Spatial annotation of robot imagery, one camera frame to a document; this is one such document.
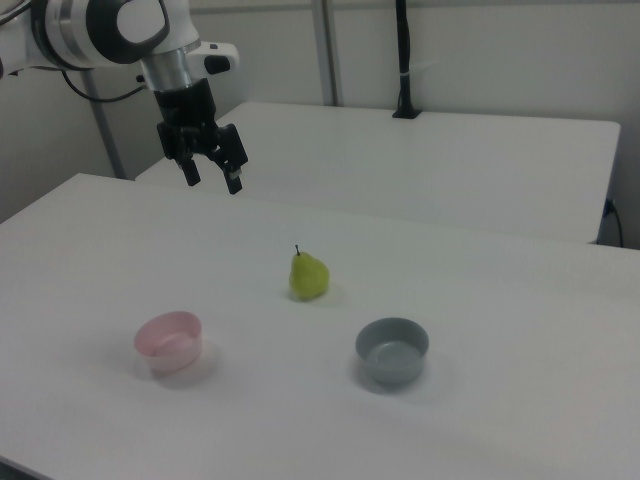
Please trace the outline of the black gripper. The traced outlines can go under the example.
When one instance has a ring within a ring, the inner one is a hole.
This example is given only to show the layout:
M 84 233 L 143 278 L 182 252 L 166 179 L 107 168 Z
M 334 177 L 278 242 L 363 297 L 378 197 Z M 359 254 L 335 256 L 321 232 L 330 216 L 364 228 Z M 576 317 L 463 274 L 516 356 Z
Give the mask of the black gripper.
M 248 156 L 235 125 L 216 125 L 209 82 L 202 79 L 183 89 L 155 91 L 154 96 L 162 115 L 157 130 L 165 157 L 175 160 L 187 185 L 201 181 L 193 159 L 193 154 L 201 154 L 222 171 L 230 194 L 241 191 Z

